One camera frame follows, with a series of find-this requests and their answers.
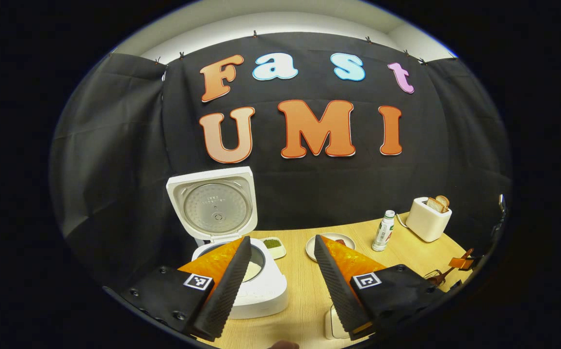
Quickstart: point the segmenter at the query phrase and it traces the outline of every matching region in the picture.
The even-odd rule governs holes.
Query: green powder
[[[281,244],[280,241],[278,241],[278,240],[266,240],[266,241],[263,241],[263,243],[265,243],[265,246],[266,246],[267,248],[280,247],[280,246],[282,246],[282,244]]]

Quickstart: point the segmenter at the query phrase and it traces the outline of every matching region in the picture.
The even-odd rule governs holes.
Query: white rice cooker
[[[192,260],[254,230],[254,178],[249,166],[176,176],[166,183],[176,215],[198,248]],[[289,304],[287,279],[258,239],[229,318],[254,318],[283,311]]]

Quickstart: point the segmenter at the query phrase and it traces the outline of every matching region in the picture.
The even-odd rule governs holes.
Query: orange letter
[[[380,106],[380,114],[384,117],[384,143],[380,148],[383,155],[401,154],[401,144],[399,144],[399,118],[401,111],[395,107]]]
[[[252,151],[252,133],[250,131],[250,117],[254,115],[254,108],[237,108],[231,112],[231,117],[238,124],[238,147],[228,150],[222,144],[220,122],[224,120],[221,113],[210,113],[198,121],[203,126],[205,133],[205,146],[207,154],[220,163],[238,163],[246,159]]]
[[[356,153],[349,122],[353,104],[347,101],[329,102],[320,121],[308,105],[298,99],[280,102],[278,110],[285,113],[287,122],[287,147],[280,152],[282,157],[292,159],[306,155],[300,135],[304,136],[314,155],[320,154],[327,135],[330,135],[330,145],[325,148],[325,153],[329,156],[350,157]]]
[[[212,99],[222,97],[231,91],[229,86],[224,85],[222,79],[226,79],[228,82],[233,81],[236,75],[233,64],[240,65],[241,63],[243,63],[243,57],[234,55],[201,69],[200,73],[205,76],[203,102],[209,102]]]

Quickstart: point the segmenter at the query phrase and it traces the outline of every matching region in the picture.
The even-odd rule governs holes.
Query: ceiling
[[[245,14],[302,12],[349,20],[382,33],[405,21],[360,0],[199,0],[170,13],[119,44],[119,53],[142,55],[181,33]]]

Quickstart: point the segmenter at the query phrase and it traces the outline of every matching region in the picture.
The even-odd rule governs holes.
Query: bread slice
[[[429,197],[429,199],[427,200],[427,206],[433,208],[433,210],[438,213],[444,213],[444,210],[446,208],[441,202],[433,199],[432,197]]]
[[[448,197],[446,197],[444,195],[438,195],[438,196],[435,197],[435,199],[437,201],[439,201],[442,205],[444,205],[444,210],[442,211],[442,213],[449,210],[450,201],[449,201]]]

